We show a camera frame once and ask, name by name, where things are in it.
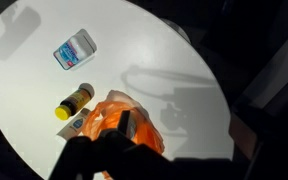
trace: table surface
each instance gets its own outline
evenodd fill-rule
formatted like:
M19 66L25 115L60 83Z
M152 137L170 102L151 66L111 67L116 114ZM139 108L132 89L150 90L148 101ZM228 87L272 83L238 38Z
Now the table surface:
M82 28L98 50L65 71L53 52ZM55 136L68 122L54 109L85 82L95 89L90 109L112 89L139 101L170 160L232 156L230 114L214 75L157 17L122 0L21 0L0 15L0 129L43 178L63 149Z

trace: dark floor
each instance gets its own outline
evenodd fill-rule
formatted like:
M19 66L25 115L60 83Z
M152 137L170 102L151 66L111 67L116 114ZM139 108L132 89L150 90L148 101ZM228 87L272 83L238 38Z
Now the dark floor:
M192 46L216 76L229 105L288 38L286 0L130 1L186 31ZM284 24L287 25L282 30L272 28ZM12 179L40 179L0 132L0 179L3 175Z

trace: white round table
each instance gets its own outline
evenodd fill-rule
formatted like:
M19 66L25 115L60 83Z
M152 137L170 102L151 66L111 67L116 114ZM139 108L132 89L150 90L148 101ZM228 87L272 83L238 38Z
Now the white round table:
M95 56L63 70L53 52L82 28ZM0 129L43 178L63 149L56 133L68 122L54 109L85 82L95 89L90 109L112 89L139 101L168 159L231 158L230 114L214 75L157 17L122 0L21 0L0 15Z

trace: plastic bag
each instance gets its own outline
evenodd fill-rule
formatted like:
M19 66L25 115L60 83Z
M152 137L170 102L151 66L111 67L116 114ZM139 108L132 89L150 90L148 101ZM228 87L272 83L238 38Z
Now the plastic bag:
M85 121L83 134L95 140L101 130L116 128L124 110L131 111L136 123L136 133L132 141L136 144L146 144L162 154L164 152L163 138L149 119L147 111L138 102L119 91L110 91L106 100L96 105Z

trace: yellow bottle cap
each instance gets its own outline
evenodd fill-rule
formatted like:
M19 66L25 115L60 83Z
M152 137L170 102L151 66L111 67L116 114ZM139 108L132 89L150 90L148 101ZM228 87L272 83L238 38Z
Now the yellow bottle cap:
M60 105L55 109L55 114L60 120L67 120L71 116L71 110L64 105Z

